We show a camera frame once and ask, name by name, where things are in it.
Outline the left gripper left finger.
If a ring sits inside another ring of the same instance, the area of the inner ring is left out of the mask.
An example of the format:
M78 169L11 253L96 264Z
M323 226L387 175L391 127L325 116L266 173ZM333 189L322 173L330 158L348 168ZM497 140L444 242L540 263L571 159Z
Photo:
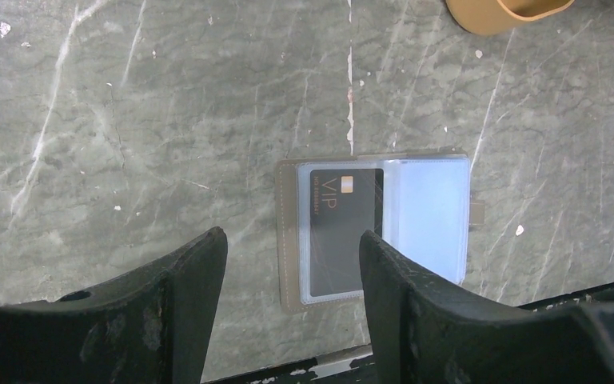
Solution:
M214 227L55 302L0 306L0 383L199 383L227 253Z

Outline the beige card holder wallet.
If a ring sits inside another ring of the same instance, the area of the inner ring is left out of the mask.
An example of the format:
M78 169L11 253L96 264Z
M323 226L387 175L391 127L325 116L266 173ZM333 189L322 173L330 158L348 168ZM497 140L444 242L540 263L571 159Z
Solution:
M484 223L460 152L280 161L275 170L281 306L300 313L363 294L359 244L372 231L411 261L461 283L468 232Z

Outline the yellow oval tray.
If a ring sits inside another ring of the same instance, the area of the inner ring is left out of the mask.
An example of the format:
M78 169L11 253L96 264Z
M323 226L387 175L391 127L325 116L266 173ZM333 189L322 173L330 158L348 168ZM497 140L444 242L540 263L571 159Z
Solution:
M446 0L449 13L465 30L492 36L547 18L569 8L574 0Z

